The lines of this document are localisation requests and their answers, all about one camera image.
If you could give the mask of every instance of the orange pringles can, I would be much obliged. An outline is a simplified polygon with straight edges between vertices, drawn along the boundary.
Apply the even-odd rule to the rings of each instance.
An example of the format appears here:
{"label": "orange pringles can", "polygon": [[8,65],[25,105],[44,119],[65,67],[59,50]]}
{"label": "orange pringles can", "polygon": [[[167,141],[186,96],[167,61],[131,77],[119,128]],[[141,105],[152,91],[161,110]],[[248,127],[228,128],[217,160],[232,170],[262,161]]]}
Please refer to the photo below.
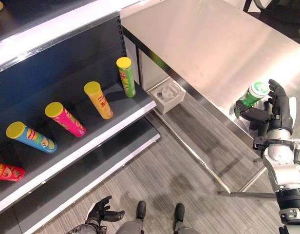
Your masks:
{"label": "orange pringles can", "polygon": [[86,128],[60,102],[48,104],[45,114],[76,137],[82,137],[86,133]]}
{"label": "orange pringles can", "polygon": [[108,104],[106,97],[103,95],[98,82],[91,81],[85,84],[84,92],[88,95],[101,117],[110,119],[113,116],[113,111]]}
{"label": "orange pringles can", "polygon": [[18,182],[25,174],[25,170],[20,167],[0,163],[0,179]]}

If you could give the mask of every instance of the small white box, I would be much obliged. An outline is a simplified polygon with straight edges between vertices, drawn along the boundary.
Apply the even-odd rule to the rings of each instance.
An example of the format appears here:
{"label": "small white box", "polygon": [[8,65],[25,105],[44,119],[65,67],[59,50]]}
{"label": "small white box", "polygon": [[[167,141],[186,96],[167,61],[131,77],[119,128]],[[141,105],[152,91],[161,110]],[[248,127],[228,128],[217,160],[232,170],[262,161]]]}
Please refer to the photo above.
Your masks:
{"label": "small white box", "polygon": [[156,109],[165,114],[184,100],[186,91],[172,78],[158,86],[150,92],[150,96],[155,100]]}

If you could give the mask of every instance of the pink pringles can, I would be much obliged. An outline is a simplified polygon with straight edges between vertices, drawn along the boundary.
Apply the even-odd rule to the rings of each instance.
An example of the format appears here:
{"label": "pink pringles can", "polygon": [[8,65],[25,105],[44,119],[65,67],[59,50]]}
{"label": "pink pringles can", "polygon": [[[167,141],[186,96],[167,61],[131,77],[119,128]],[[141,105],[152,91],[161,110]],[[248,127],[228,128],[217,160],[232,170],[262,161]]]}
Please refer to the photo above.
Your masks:
{"label": "pink pringles can", "polygon": [[48,104],[45,114],[76,137],[82,137],[86,133],[85,127],[60,102]]}

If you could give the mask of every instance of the red pringles can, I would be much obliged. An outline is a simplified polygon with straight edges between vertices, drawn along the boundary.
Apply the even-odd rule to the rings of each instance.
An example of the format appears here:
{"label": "red pringles can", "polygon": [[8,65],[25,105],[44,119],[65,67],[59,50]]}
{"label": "red pringles can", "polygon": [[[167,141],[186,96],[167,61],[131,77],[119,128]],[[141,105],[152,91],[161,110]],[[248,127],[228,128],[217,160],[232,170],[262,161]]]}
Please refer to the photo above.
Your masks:
{"label": "red pringles can", "polygon": [[20,167],[0,163],[0,179],[18,182],[25,174],[25,170]]}
{"label": "red pringles can", "polygon": [[60,102],[48,104],[45,114],[76,137],[82,137],[86,133],[85,127]]}

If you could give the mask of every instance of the chair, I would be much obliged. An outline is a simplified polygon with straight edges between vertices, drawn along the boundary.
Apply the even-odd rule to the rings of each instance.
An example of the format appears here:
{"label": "chair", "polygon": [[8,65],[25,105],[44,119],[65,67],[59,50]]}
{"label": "chair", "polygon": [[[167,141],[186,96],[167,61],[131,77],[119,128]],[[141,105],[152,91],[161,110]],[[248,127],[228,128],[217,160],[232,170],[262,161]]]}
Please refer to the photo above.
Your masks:
{"label": "chair", "polygon": [[[245,1],[243,11],[248,12],[251,2]],[[300,44],[300,0],[271,0],[267,7],[260,0],[254,3],[261,12],[248,14]]]}

